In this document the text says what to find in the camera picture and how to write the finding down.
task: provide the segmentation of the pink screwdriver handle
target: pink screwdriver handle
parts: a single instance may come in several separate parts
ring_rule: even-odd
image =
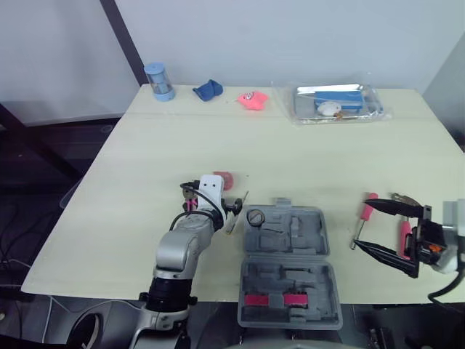
[[[405,258],[407,260],[410,259],[408,255],[405,254],[405,244],[407,243],[407,236],[412,234],[412,227],[410,226],[410,223],[408,221],[403,221],[400,223],[400,251],[399,255],[402,258]]]
[[[368,195],[368,198],[378,198],[377,193],[370,193]],[[366,222],[370,220],[371,212],[373,212],[373,207],[365,204],[365,207],[363,208],[363,212],[360,216],[361,220],[365,220]]]

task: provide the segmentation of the plastic container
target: plastic container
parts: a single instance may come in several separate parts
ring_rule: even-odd
[[[341,305],[323,213],[294,207],[249,206],[264,214],[261,226],[245,221],[238,323],[243,327],[338,330]]]
[[[157,100],[166,102],[174,98],[174,89],[165,71],[163,63],[151,63],[144,67],[144,72]]]
[[[287,84],[273,93],[295,124],[378,121],[391,117],[376,90],[368,84],[304,86]]]

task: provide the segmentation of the wooden table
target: wooden table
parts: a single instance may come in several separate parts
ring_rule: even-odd
[[[269,88],[225,87],[211,102],[191,86],[161,103],[141,90],[109,136],[54,227],[23,284],[24,292],[137,299],[152,278],[155,251],[183,203],[181,182],[227,170],[234,188],[225,196],[247,204],[317,206],[325,214],[342,303],[419,303],[448,284],[422,265],[418,279],[382,265],[349,242],[366,192],[381,198],[404,193],[433,206],[465,197],[464,155],[418,92],[381,89],[392,119],[362,124],[296,127]],[[259,90],[265,111],[235,101]],[[375,212],[362,238],[393,249],[400,218]],[[244,258],[243,224],[215,233],[201,255],[192,295],[202,301],[237,301]],[[443,301],[465,301],[465,284]]]

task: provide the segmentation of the clear plastic tray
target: clear plastic tray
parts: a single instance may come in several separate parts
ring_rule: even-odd
[[[366,84],[273,86],[295,124],[375,121],[388,117],[376,90]]]

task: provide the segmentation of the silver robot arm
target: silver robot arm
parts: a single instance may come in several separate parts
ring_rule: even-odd
[[[160,240],[153,269],[153,280],[148,293],[143,294],[146,304],[142,307],[136,332],[130,348],[138,348],[143,332],[163,332],[163,341],[171,336],[175,342],[185,340],[185,326],[190,306],[196,297],[190,296],[192,280],[201,252],[211,243],[216,230],[223,227],[226,214],[222,205],[223,179],[205,174],[198,183],[198,208],[178,216],[168,233]],[[242,201],[236,201],[231,211],[238,214]],[[173,342],[166,343],[173,348]]]

